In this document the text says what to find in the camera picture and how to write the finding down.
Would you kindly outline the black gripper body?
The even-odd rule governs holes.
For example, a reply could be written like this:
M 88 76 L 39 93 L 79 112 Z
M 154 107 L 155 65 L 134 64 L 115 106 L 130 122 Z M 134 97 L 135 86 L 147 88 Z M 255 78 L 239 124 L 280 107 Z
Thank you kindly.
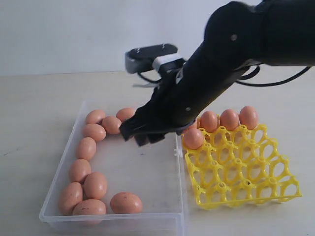
M 153 63 L 161 80 L 134 115 L 135 134 L 179 132 L 236 81 L 236 70 L 201 62 Z

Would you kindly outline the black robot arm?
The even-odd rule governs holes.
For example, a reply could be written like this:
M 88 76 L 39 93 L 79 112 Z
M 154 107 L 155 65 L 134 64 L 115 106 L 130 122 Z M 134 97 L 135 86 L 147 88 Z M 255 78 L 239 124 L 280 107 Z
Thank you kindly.
M 151 99 L 122 123 L 120 133 L 139 146 L 159 142 L 167 133 L 181 134 L 231 85 L 253 77 L 252 66 L 258 72 L 262 64 L 300 66 L 303 72 L 314 66 L 314 1 L 229 2 L 211 15 L 189 59 L 168 43 L 126 52 L 128 73 L 155 70 L 160 79 Z

